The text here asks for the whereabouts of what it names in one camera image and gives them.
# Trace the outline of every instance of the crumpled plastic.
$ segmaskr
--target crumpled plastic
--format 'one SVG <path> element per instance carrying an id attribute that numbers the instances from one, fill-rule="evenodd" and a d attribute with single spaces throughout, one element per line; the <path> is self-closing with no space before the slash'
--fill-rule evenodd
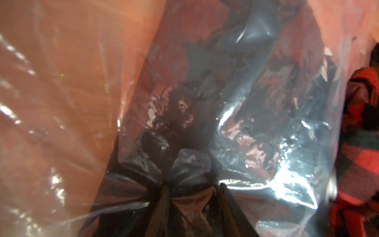
<path id="1" fill-rule="evenodd" d="M 369 1 L 0 4 L 1 233 L 144 229 L 164 181 L 182 233 L 217 230 L 219 183 L 262 236 L 314 232 Z"/>

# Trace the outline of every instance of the clear plastic bag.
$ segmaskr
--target clear plastic bag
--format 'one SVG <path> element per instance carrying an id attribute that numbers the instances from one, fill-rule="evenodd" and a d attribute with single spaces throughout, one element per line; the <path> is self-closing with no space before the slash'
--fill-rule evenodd
<path id="1" fill-rule="evenodd" d="M 369 7 L 0 3 L 0 233 L 125 236 L 164 182 L 173 233 L 220 235 L 219 183 L 262 236 L 314 233 Z"/>

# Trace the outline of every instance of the red fabric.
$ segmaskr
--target red fabric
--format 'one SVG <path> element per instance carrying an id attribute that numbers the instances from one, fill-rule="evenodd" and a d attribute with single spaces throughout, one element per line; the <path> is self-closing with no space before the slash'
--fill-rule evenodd
<path id="1" fill-rule="evenodd" d="M 338 196 L 330 210 L 330 236 L 345 236 L 341 234 L 345 232 L 351 237 L 370 236 L 365 223 L 378 215 L 379 203 L 371 199 L 379 191 L 379 150 L 351 144 L 349 139 L 352 130 L 364 131 L 362 115 L 367 104 L 378 106 L 378 89 L 379 78 L 370 67 L 357 71 L 348 82 L 341 149 L 336 161 Z M 379 137 L 366 144 L 376 142 L 379 143 Z"/>

